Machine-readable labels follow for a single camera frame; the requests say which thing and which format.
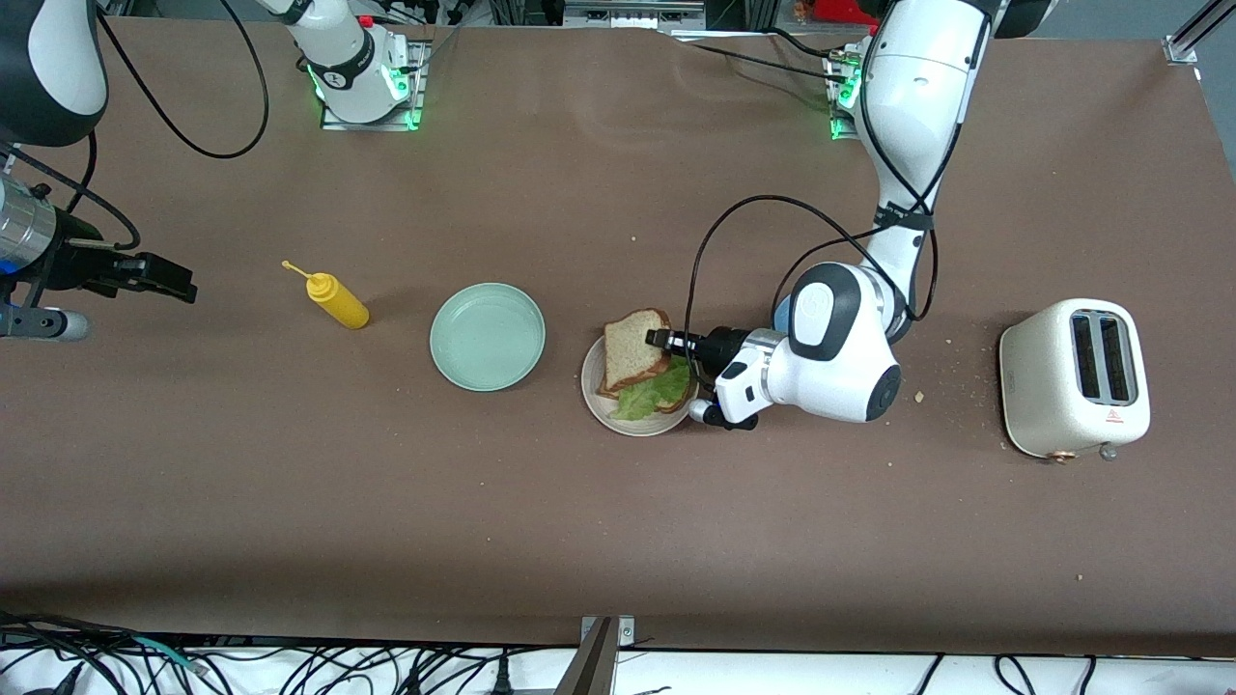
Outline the yellow squeeze bottle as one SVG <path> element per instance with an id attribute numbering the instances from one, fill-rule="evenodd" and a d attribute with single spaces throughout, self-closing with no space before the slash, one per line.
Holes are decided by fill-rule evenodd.
<path id="1" fill-rule="evenodd" d="M 323 272 L 305 272 L 290 261 L 282 261 L 281 265 L 304 278 L 307 296 L 326 312 L 328 317 L 332 317 L 332 320 L 351 330 L 362 329 L 368 324 L 371 319 L 368 308 L 353 296 L 352 291 L 346 289 L 337 277 Z"/>

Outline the beige plate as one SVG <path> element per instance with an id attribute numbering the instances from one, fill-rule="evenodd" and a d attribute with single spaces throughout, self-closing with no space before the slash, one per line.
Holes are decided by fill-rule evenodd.
<path id="1" fill-rule="evenodd" d="M 611 432 L 632 438 L 653 438 L 662 435 L 664 432 L 672 432 L 688 418 L 688 401 L 700 392 L 696 381 L 688 385 L 686 399 L 672 412 L 654 412 L 640 420 L 616 420 L 612 413 L 618 408 L 617 399 L 599 394 L 599 387 L 604 385 L 604 338 L 599 338 L 592 344 L 590 351 L 583 356 L 581 373 L 578 373 L 578 387 L 583 394 L 583 403 L 599 424 Z"/>

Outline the mint green plate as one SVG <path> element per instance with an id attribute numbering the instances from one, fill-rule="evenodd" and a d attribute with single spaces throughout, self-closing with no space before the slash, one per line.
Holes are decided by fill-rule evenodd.
<path id="1" fill-rule="evenodd" d="M 543 309 L 507 283 L 476 283 L 438 308 L 429 351 L 438 372 L 473 392 L 506 390 L 531 373 L 545 348 Z"/>

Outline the white two-slot toaster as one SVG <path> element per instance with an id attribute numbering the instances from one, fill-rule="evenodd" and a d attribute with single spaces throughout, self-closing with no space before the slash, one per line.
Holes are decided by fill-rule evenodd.
<path id="1" fill-rule="evenodd" d="M 1056 302 L 1002 331 L 997 344 L 1002 425 L 1030 458 L 1117 458 L 1149 430 L 1138 326 L 1121 305 Z"/>

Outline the red box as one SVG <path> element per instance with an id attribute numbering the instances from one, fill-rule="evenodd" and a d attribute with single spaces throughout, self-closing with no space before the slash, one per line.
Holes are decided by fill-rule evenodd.
<path id="1" fill-rule="evenodd" d="M 885 0 L 808 0 L 810 16 L 815 21 L 834 25 L 875 26 L 883 21 L 880 14 Z"/>

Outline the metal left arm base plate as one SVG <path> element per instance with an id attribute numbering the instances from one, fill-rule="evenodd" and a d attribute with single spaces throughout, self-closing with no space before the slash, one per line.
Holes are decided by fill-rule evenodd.
<path id="1" fill-rule="evenodd" d="M 831 139 L 858 139 L 857 120 L 854 109 L 861 88 L 861 54 L 855 51 L 831 49 L 826 58 L 822 58 L 824 75 L 838 78 L 829 82 L 827 96 L 829 98 L 829 122 Z"/>

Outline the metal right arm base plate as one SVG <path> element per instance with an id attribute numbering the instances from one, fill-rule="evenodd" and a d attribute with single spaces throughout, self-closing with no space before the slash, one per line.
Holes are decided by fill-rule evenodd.
<path id="1" fill-rule="evenodd" d="M 421 124 L 433 42 L 375 27 L 375 58 L 346 83 L 339 70 L 310 74 L 323 103 L 323 130 L 415 131 Z"/>

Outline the metal table edge bracket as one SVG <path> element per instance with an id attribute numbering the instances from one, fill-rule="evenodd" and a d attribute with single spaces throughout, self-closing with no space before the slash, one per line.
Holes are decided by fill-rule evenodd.
<path id="1" fill-rule="evenodd" d="M 613 695 L 618 652 L 634 638 L 634 616 L 583 617 L 581 643 L 552 695 Z"/>

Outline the aluminium frame rail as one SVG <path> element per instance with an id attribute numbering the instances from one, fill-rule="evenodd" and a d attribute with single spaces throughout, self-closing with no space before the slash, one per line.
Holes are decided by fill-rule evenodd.
<path id="1" fill-rule="evenodd" d="M 1205 0 L 1192 17 L 1163 40 L 1166 58 L 1172 66 L 1195 66 L 1196 48 L 1236 17 L 1236 0 Z"/>
<path id="2" fill-rule="evenodd" d="M 706 30 L 705 0 L 562 0 L 566 28 Z"/>

